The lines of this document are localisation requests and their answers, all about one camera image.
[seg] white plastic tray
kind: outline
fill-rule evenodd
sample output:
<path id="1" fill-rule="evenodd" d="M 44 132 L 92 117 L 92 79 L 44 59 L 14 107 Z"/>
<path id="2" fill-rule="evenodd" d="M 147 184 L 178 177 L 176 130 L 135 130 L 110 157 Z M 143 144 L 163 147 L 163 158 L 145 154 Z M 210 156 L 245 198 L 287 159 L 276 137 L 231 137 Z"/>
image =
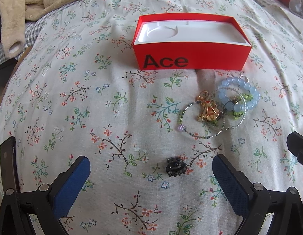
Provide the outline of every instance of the white plastic tray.
<path id="1" fill-rule="evenodd" d="M 134 45 L 156 42 L 217 42 L 250 47 L 231 23 L 204 20 L 142 23 Z"/>

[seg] bracelet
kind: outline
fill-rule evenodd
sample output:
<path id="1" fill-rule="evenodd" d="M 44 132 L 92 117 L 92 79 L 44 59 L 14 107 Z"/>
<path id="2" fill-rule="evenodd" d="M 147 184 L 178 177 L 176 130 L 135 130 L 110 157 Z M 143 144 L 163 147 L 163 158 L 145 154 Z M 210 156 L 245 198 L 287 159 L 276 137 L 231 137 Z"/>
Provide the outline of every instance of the bracelet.
<path id="1" fill-rule="evenodd" d="M 246 103 L 246 99 L 245 99 L 245 98 L 244 98 L 236 89 L 231 88 L 231 87 L 219 87 L 219 95 L 220 95 L 220 91 L 221 91 L 221 93 L 223 93 L 223 90 L 231 90 L 231 91 L 237 93 L 238 96 L 239 96 L 239 97 L 241 98 L 241 100 L 243 101 L 243 104 L 244 104 L 244 105 L 242 106 L 241 104 L 238 103 L 238 101 L 236 101 L 236 103 L 234 104 L 234 103 L 232 103 L 232 101 L 230 101 L 230 99 L 228 99 L 227 103 L 224 104 L 225 108 L 226 108 L 226 105 L 227 105 L 228 103 L 232 104 L 234 107 L 235 107 L 236 105 L 240 105 L 240 111 L 243 110 L 243 115 L 242 115 L 242 118 L 241 118 L 240 122 L 239 122 L 236 126 L 231 126 L 231 127 L 225 128 L 225 130 L 235 129 L 235 128 L 239 127 L 239 126 L 243 123 L 243 121 L 244 121 L 244 119 L 245 119 L 245 116 L 246 116 L 246 113 L 247 113 L 247 110 L 248 110 L 247 103 Z"/>
<path id="2" fill-rule="evenodd" d="M 179 126 L 178 126 L 178 130 L 180 132 L 187 132 L 190 136 L 192 137 L 197 137 L 197 138 L 200 138 L 200 139 L 210 139 L 210 138 L 213 138 L 213 137 L 216 137 L 218 136 L 221 132 L 223 132 L 224 130 L 224 127 L 225 127 L 225 118 L 223 117 L 223 123 L 222 123 L 222 128 L 219 132 L 217 132 L 216 134 L 212 135 L 212 136 L 200 136 L 200 135 L 194 135 L 193 133 L 189 132 L 186 128 L 186 126 L 183 124 L 183 116 L 186 112 L 186 110 L 194 105 L 194 104 L 201 104 L 201 101 L 195 101 L 195 102 L 192 102 L 190 103 L 189 105 L 186 106 L 186 108 L 182 111 L 181 113 L 181 117 L 180 117 L 180 121 L 179 121 Z"/>
<path id="3" fill-rule="evenodd" d="M 223 87 L 228 87 L 231 84 L 238 85 L 240 87 L 243 87 L 244 89 L 248 90 L 250 93 L 250 96 L 252 96 L 250 101 L 246 102 L 246 109 L 252 110 L 260 100 L 260 93 L 257 91 L 257 89 L 249 84 L 249 80 L 247 78 L 247 82 L 242 79 L 243 76 L 238 77 L 227 77 L 225 80 L 222 81 L 221 85 L 218 87 L 218 89 L 221 89 Z M 232 103 L 230 99 L 226 96 L 226 94 L 223 91 L 219 91 L 218 97 L 220 98 L 222 104 L 225 105 L 225 109 L 228 111 L 235 111 L 235 112 L 241 112 L 242 111 L 242 105 L 239 103 Z"/>

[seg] open box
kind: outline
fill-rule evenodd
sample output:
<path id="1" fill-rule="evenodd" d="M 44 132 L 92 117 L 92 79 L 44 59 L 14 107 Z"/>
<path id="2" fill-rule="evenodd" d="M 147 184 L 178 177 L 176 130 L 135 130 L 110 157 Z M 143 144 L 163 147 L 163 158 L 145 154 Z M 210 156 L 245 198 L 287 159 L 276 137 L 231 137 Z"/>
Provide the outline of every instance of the open box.
<path id="1" fill-rule="evenodd" d="M 140 70 L 241 70 L 251 45 L 233 17 L 164 13 L 139 17 L 133 49 Z"/>

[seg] gold charm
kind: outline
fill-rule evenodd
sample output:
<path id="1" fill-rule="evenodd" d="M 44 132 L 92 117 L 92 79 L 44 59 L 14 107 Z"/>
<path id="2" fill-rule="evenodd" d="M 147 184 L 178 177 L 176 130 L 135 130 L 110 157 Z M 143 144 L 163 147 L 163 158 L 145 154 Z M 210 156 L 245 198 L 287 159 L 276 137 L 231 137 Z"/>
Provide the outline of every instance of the gold charm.
<path id="1" fill-rule="evenodd" d="M 199 114 L 198 120 L 199 122 L 206 121 L 215 121 L 220 115 L 220 111 L 217 109 L 217 103 L 215 100 L 208 100 L 208 92 L 202 91 L 197 97 L 197 101 L 201 102 L 201 106 L 203 108 L 203 112 Z"/>

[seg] floral bedsheet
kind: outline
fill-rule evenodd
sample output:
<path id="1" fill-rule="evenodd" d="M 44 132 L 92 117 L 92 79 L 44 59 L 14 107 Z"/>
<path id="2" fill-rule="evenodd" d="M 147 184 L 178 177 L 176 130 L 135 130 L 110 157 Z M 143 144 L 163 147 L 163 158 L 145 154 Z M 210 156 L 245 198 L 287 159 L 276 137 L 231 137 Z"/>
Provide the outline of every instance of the floral bedsheet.
<path id="1" fill-rule="evenodd" d="M 235 17 L 252 44 L 243 71 L 137 70 L 139 15 L 170 12 Z M 184 119 L 195 137 L 176 130 L 200 91 L 242 74 L 261 100 L 240 127 L 200 140 L 214 131 L 195 120 L 194 107 Z M 46 20 L 0 108 L 0 144 L 16 137 L 22 191 L 89 158 L 91 174 L 61 218 L 69 234 L 234 234 L 241 218 L 213 176 L 212 157 L 224 154 L 251 182 L 295 186 L 303 197 L 303 167 L 286 146 L 292 131 L 303 135 L 303 32 L 283 10 L 273 17 L 253 0 L 82 0 Z M 185 175 L 166 174 L 171 156 L 188 164 Z"/>

